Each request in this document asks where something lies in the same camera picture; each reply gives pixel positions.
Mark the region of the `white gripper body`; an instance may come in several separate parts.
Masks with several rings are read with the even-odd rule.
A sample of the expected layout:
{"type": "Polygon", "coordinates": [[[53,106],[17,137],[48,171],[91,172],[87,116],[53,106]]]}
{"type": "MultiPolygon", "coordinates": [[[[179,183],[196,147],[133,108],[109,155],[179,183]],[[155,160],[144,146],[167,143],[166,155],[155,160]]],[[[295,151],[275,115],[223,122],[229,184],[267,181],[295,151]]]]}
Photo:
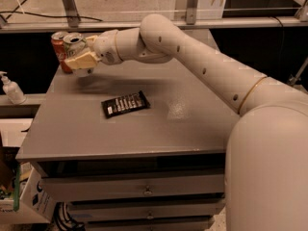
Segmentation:
{"type": "Polygon", "coordinates": [[[122,59],[119,57],[116,49],[117,33],[118,30],[106,31],[94,40],[94,52],[103,64],[112,65],[122,63],[122,59]]]}

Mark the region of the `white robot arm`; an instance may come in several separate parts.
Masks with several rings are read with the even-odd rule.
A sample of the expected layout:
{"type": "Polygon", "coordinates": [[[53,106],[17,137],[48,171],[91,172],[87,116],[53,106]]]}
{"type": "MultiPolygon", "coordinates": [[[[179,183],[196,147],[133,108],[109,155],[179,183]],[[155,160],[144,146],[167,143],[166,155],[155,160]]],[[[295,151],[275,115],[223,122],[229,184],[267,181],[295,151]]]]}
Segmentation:
{"type": "Polygon", "coordinates": [[[308,95],[186,35],[160,14],[86,39],[73,70],[178,60],[240,119],[226,148],[227,231],[308,231],[308,95]]]}

